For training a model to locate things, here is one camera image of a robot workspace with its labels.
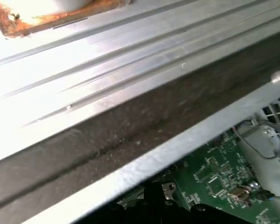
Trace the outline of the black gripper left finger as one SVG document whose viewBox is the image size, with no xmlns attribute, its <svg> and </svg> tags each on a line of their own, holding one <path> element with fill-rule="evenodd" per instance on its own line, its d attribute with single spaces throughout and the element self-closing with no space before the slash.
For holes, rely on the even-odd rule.
<svg viewBox="0 0 280 224">
<path fill-rule="evenodd" d="M 148 224 L 153 211 L 154 184 L 144 184 L 143 198 L 133 201 L 133 206 L 111 202 L 81 219 L 83 224 Z"/>
</svg>

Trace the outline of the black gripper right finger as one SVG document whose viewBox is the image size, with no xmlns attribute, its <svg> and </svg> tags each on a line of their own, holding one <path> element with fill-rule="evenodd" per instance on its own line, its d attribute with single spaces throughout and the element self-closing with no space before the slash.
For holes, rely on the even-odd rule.
<svg viewBox="0 0 280 224">
<path fill-rule="evenodd" d="M 154 183 L 154 220 L 158 224 L 243 224 L 244 220 L 200 203 L 190 210 L 164 196 L 162 185 Z"/>
</svg>

